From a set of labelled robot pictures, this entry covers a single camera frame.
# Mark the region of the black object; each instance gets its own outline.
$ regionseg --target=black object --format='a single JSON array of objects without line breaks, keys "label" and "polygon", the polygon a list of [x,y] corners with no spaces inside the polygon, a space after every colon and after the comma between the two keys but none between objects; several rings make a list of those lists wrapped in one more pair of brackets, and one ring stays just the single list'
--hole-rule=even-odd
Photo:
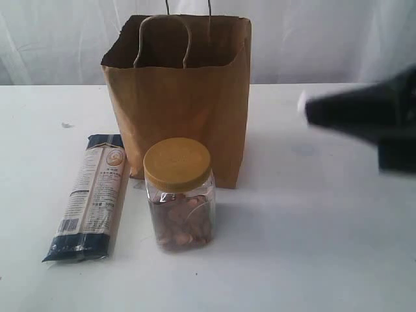
[{"label": "black object", "polygon": [[416,173],[416,66],[382,83],[305,102],[310,125],[378,146],[381,170]]},{"label": "black object", "polygon": [[[120,135],[91,135],[87,149],[98,146],[124,148]],[[53,238],[51,247],[42,262],[61,260],[99,259],[108,257],[110,235],[101,233],[77,233]]]}]

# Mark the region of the brown paper bag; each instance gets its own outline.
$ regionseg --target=brown paper bag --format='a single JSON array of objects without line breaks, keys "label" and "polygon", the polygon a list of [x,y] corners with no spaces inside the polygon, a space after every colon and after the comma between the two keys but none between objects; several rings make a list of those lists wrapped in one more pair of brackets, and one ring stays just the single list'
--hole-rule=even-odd
[{"label": "brown paper bag", "polygon": [[101,62],[131,176],[143,178],[152,145],[187,137],[210,151],[217,186],[235,188],[246,136],[250,20],[146,18],[131,16]]}]

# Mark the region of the white fabric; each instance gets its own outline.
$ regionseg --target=white fabric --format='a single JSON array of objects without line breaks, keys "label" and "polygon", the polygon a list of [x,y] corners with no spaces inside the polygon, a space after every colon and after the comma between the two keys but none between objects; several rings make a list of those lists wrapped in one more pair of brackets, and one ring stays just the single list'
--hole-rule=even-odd
[{"label": "white fabric", "polygon": [[[415,0],[212,0],[253,23],[254,83],[369,82],[416,63]],[[207,14],[205,0],[170,0]],[[99,63],[132,14],[163,0],[0,0],[0,85],[103,84]]]}]

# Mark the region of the barcode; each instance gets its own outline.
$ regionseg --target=barcode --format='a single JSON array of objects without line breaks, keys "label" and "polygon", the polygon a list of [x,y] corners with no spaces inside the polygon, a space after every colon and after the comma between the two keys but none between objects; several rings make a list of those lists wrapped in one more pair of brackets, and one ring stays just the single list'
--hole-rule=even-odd
[{"label": "barcode", "polygon": [[64,231],[73,231],[77,228],[79,219],[67,219],[62,220],[60,223],[58,232],[64,232]]}]

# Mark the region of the plastic packaging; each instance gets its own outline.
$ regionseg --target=plastic packaging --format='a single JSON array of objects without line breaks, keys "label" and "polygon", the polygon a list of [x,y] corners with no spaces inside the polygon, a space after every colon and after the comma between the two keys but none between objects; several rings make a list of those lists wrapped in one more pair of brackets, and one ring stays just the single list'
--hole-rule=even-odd
[{"label": "plastic packaging", "polygon": [[178,251],[206,245],[215,226],[215,181],[208,150],[171,138],[144,157],[146,189],[157,244]]},{"label": "plastic packaging", "polygon": [[42,261],[107,257],[112,217],[123,176],[120,135],[92,135],[68,206]]}]

